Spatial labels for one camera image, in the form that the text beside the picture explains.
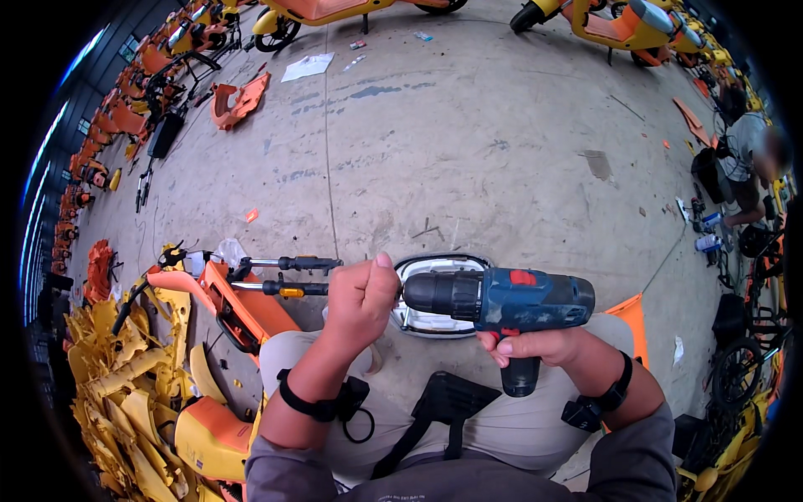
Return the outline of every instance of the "yellow electric scooter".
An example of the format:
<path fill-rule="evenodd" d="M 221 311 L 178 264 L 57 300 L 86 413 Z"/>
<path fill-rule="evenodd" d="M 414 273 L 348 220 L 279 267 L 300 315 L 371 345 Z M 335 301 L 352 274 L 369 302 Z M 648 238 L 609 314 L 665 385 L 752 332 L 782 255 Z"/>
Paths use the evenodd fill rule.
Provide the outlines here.
<path fill-rule="evenodd" d="M 613 21 L 589 14 L 590 5 L 591 0 L 531 0 L 511 19 L 510 28 L 520 33 L 563 14 L 575 35 L 609 48 L 608 64 L 613 49 L 630 51 L 639 66 L 660 66 L 671 56 L 669 47 L 681 44 L 688 50 L 686 46 L 703 45 L 679 14 L 646 0 L 630 0 Z"/>
<path fill-rule="evenodd" d="M 401 0 L 430 14 L 449 14 L 468 0 Z M 259 0 L 267 5 L 252 31 L 254 45 L 262 52 L 284 49 L 302 24 L 319 27 L 330 22 L 362 15 L 362 32 L 368 34 L 368 13 L 385 9 L 396 0 Z"/>

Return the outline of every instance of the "blue cordless drill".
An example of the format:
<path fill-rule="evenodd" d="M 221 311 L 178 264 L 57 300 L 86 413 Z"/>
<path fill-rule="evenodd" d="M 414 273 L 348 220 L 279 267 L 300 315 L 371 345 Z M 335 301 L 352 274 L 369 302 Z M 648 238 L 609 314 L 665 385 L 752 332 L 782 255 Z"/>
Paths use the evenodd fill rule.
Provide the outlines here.
<path fill-rule="evenodd" d="M 416 274 L 407 278 L 403 296 L 414 310 L 470 320 L 477 331 L 492 332 L 499 340 L 582 326 L 595 301 L 585 279 L 517 268 Z M 513 398 L 532 394 L 539 366 L 539 357 L 512 357 L 502 368 L 504 393 Z"/>

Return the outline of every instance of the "person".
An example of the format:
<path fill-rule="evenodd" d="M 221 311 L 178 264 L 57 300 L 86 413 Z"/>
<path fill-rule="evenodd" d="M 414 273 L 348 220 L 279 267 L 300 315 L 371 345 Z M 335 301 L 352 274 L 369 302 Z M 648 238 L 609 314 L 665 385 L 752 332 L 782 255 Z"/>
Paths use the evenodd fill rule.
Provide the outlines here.
<path fill-rule="evenodd" d="M 535 392 L 525 398 L 501 395 L 468 419 L 461 458 L 442 459 L 449 428 L 432 422 L 392 474 L 367 480 L 413 422 L 410 415 L 369 392 L 361 405 L 373 415 L 375 430 L 367 442 L 355 444 L 341 424 L 317 422 L 290 407 L 276 390 L 276 378 L 281 369 L 291 368 L 287 387 L 314 403 L 335 398 L 347 375 L 376 371 L 370 347 L 388 324 L 397 289 L 393 263 L 384 252 L 335 268 L 323 330 L 280 333 L 262 345 L 260 373 L 270 397 L 245 465 L 250 502 L 675 499 L 672 414 L 658 383 L 637 362 L 624 401 L 602 415 L 612 432 L 591 455 L 587 492 L 592 495 L 572 494 L 548 479 L 589 437 L 560 420 L 566 401 L 579 394 L 601 396 L 623 378 L 625 358 L 601 338 L 632 354 L 627 324 L 607 314 L 595 314 L 585 328 L 522 333 L 499 344 L 490 333 L 480 333 L 499 366 L 511 357 L 542 358 Z M 361 412 L 344 425 L 353 438 L 364 438 L 371 427 Z M 338 494 L 333 475 L 352 488 Z"/>
<path fill-rule="evenodd" d="M 748 93 L 744 89 L 744 77 L 736 77 L 733 84 L 725 78 L 718 79 L 717 82 L 719 96 L 713 96 L 714 103 L 721 111 L 725 124 L 731 127 L 748 110 Z"/>
<path fill-rule="evenodd" d="M 745 113 L 725 131 L 716 148 L 719 165 L 728 179 L 740 212 L 724 218 L 727 227 L 754 223 L 765 214 L 760 203 L 758 184 L 769 188 L 789 169 L 792 146 L 784 131 L 767 126 L 758 112 Z"/>

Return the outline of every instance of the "beige pants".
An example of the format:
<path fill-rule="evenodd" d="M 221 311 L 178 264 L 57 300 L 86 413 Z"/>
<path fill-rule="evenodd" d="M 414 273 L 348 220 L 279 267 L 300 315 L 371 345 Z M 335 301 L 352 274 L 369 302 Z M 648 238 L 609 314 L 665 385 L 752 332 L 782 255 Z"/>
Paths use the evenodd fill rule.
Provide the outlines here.
<path fill-rule="evenodd" d="M 632 332 L 618 317 L 594 314 L 585 328 L 617 349 L 633 355 Z M 268 396 L 279 386 L 276 374 L 283 368 L 292 368 L 318 335 L 320 331 L 288 331 L 272 337 L 262 346 L 259 365 Z M 359 378 L 370 366 L 371 351 L 366 349 L 349 367 L 349 375 Z M 550 476 L 589 437 L 589 433 L 560 420 L 566 402 L 576 399 L 579 394 L 563 369 L 541 365 L 535 392 L 526 398 L 511 398 L 503 394 L 466 421 L 463 447 L 481 451 L 513 467 Z M 343 434 L 340 422 L 335 421 L 324 449 L 324 459 L 332 472 L 348 486 L 368 480 L 374 464 L 390 453 L 413 423 L 412 410 L 402 410 L 376 392 L 369 394 L 362 407 L 371 412 L 376 422 L 371 439 L 362 444 L 352 443 Z M 348 428 L 353 438 L 364 438 L 370 431 L 368 416 L 358 411 L 349 421 Z M 448 444 L 449 427 L 432 422 L 406 458 L 442 452 Z"/>

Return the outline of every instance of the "pile of yellow plastic parts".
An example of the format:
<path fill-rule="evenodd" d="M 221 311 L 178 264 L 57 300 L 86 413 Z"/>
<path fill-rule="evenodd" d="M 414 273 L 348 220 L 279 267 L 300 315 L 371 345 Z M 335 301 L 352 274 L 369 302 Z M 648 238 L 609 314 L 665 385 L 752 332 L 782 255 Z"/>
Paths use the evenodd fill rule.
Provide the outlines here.
<path fill-rule="evenodd" d="M 190 294 L 159 288 L 148 294 L 172 325 L 168 344 L 150 335 L 147 313 L 137 302 L 117 337 L 114 299 L 74 306 L 65 316 L 74 343 L 67 359 L 77 387 L 71 408 L 101 470 L 101 484 L 121 499 L 199 500 L 204 487 L 170 446 L 174 409 L 193 396 L 190 373 L 183 369 Z M 169 306 L 169 316 L 160 302 Z"/>

